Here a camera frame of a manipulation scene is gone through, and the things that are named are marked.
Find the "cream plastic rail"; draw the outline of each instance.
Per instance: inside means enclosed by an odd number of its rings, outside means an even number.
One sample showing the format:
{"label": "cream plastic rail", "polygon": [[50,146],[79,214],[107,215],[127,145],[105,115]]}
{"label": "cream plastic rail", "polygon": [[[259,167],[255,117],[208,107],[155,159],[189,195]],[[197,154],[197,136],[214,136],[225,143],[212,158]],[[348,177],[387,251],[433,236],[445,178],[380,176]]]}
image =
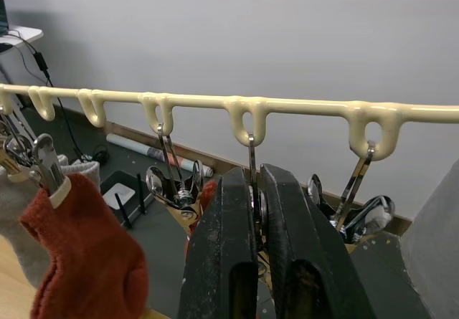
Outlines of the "cream plastic rail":
{"label": "cream plastic rail", "polygon": [[164,135],[169,135],[174,127],[172,109],[175,106],[224,109],[229,113],[232,131],[236,139],[244,146],[248,146],[248,132],[242,123],[242,116],[246,112],[251,113],[253,117],[253,135],[256,146],[265,139],[268,113],[337,116],[348,121],[349,145],[351,150],[361,158],[366,156],[368,148],[365,127],[370,122],[377,122],[382,128],[382,139],[376,146],[373,161],[382,160],[394,151],[400,127],[405,122],[459,123],[459,106],[173,95],[170,93],[76,90],[0,84],[0,106],[3,107],[5,114],[10,114],[13,110],[9,93],[30,96],[38,113],[45,120],[55,118],[55,110],[52,105],[53,97],[75,97],[80,101],[87,119],[96,127],[102,127],[106,121],[104,102],[140,103],[145,110],[149,125],[157,132],[160,122],[155,109],[159,106],[164,120]]}

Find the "black clamp jaw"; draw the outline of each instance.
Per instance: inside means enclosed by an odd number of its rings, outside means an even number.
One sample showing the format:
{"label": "black clamp jaw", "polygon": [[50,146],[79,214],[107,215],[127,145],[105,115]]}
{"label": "black clamp jaw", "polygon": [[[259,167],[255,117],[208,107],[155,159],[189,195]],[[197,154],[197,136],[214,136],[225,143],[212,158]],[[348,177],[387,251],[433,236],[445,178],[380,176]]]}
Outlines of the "black clamp jaw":
{"label": "black clamp jaw", "polygon": [[260,173],[259,217],[241,168],[220,180],[189,242],[179,318],[255,318],[263,252],[277,318],[375,318],[340,234],[292,173]]}

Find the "grey fabric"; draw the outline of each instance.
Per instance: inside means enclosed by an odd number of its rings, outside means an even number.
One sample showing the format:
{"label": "grey fabric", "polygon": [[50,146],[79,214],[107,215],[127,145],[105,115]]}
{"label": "grey fabric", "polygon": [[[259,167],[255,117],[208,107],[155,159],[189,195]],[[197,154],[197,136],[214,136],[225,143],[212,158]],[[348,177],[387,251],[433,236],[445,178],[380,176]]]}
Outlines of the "grey fabric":
{"label": "grey fabric", "polygon": [[[99,163],[90,162],[68,166],[65,156],[59,156],[63,174],[81,173],[100,187]],[[12,183],[6,170],[0,167],[0,235],[12,245],[24,275],[31,285],[39,287],[49,267],[49,255],[29,233],[22,228],[19,217],[32,202],[38,188],[31,181]]]}
{"label": "grey fabric", "polygon": [[459,318],[459,161],[402,237],[412,283],[433,318]]}

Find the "white wall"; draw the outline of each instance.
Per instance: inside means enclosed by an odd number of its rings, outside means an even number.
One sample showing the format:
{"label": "white wall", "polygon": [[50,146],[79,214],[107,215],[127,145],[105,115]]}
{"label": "white wall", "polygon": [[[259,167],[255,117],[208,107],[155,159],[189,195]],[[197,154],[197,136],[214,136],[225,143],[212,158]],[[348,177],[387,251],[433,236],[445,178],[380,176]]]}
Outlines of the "white wall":
{"label": "white wall", "polygon": [[[6,4],[12,22],[44,30],[37,46],[62,87],[459,105],[459,0]],[[30,83],[18,67],[14,80]],[[79,109],[77,101],[66,105]],[[151,132],[140,106],[105,107],[108,120]],[[174,115],[176,142],[247,163],[225,111],[177,108]],[[341,194],[357,161],[347,133],[338,118],[270,115],[257,162],[303,182],[316,172],[325,190]],[[357,199],[387,194],[398,214],[412,218],[459,158],[458,142],[459,126],[406,124]]]}

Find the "wooden floor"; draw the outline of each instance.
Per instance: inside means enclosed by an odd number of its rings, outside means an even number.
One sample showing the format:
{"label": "wooden floor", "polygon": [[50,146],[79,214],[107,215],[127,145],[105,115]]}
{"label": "wooden floor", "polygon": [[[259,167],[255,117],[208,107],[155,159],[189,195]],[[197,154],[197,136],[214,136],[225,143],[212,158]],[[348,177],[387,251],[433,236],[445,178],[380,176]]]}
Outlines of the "wooden floor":
{"label": "wooden floor", "polygon": [[[3,237],[0,237],[0,319],[29,318],[34,295],[35,289],[22,273],[13,249]],[[167,319],[167,317],[145,309],[139,319]]]}

